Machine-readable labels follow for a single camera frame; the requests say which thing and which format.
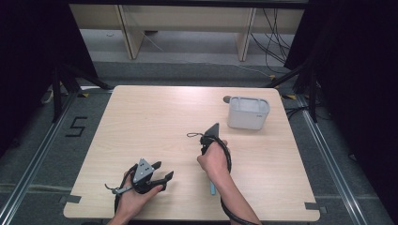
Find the desk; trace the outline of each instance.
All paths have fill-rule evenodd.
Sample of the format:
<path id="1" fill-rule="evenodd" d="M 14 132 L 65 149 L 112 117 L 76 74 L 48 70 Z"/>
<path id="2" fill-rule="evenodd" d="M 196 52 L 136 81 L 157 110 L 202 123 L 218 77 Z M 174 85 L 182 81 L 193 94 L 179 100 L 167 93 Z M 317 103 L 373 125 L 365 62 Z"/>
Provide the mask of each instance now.
<path id="1" fill-rule="evenodd" d="M 270 113 L 260 130 L 226 125 L 224 96 L 265 98 Z M 149 202 L 137 219 L 227 220 L 220 196 L 196 161 L 199 137 L 220 123 L 220 137 L 231 150 L 231 174 L 261 220 L 316 221 L 315 203 L 299 150 L 275 89 L 187 86 L 118 86 L 108 103 L 68 202 L 67 218 L 111 218 L 117 187 L 139 158 L 161 161 L 153 179 L 174 171 L 166 191 Z"/>

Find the light wood tabletop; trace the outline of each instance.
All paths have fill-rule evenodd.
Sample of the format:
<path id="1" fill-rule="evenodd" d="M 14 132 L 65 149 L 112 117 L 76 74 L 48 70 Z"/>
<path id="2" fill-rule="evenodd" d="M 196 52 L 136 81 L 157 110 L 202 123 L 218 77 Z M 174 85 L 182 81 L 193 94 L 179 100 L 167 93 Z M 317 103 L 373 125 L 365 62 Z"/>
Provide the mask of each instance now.
<path id="1" fill-rule="evenodd" d="M 270 112 L 260 130 L 227 126 L 225 96 L 263 98 Z M 118 86 L 108 102 L 68 202 L 67 218 L 111 218 L 115 195 L 104 184 L 120 186 L 123 173 L 140 158 L 161 161 L 152 180 L 174 171 L 167 189 L 152 199 L 137 219 L 228 220 L 220 195 L 210 194 L 205 172 L 196 161 L 200 137 L 220 123 L 228 141 L 231 175 L 264 221 L 316 221 L 306 209 L 315 198 L 304 170 L 280 95 L 275 89 L 192 86 Z"/>

